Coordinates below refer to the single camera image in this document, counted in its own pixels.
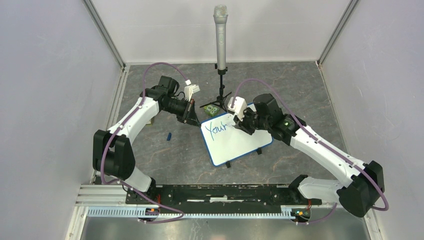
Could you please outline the blue framed whiteboard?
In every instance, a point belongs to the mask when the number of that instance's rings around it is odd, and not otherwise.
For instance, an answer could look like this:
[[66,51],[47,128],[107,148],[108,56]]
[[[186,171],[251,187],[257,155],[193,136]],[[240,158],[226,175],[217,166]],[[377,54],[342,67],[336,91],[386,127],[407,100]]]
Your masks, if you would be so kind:
[[249,135],[235,126],[228,127],[228,124],[236,125],[234,115],[225,113],[202,122],[200,126],[211,163],[215,167],[255,152],[274,141],[265,130],[256,130]]

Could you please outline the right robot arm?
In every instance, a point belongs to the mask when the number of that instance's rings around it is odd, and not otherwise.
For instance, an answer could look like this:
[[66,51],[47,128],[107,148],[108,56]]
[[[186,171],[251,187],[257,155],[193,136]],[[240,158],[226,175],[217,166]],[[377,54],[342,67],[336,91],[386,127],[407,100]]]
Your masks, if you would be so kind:
[[255,109],[249,108],[239,96],[229,100],[228,111],[234,116],[237,129],[249,135],[267,131],[273,139],[306,154],[335,177],[328,180],[300,175],[288,191],[293,203],[302,204],[307,199],[337,203],[361,218],[369,210],[378,209],[378,199],[387,202],[383,167],[379,163],[366,163],[337,148],[296,115],[283,113],[270,93],[255,97],[253,105]]

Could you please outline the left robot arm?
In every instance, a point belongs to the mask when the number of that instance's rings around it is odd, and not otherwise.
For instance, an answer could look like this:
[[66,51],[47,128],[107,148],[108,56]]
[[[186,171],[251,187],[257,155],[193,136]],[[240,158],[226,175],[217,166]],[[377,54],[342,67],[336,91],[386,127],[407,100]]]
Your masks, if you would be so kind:
[[93,169],[113,176],[138,190],[138,197],[145,204],[153,203],[157,190],[154,179],[136,167],[132,143],[144,126],[161,111],[176,116],[183,123],[198,127],[194,93],[200,91],[197,84],[185,82],[183,98],[177,98],[179,83],[168,76],[161,76],[157,85],[146,88],[136,104],[108,130],[99,129],[93,136]]

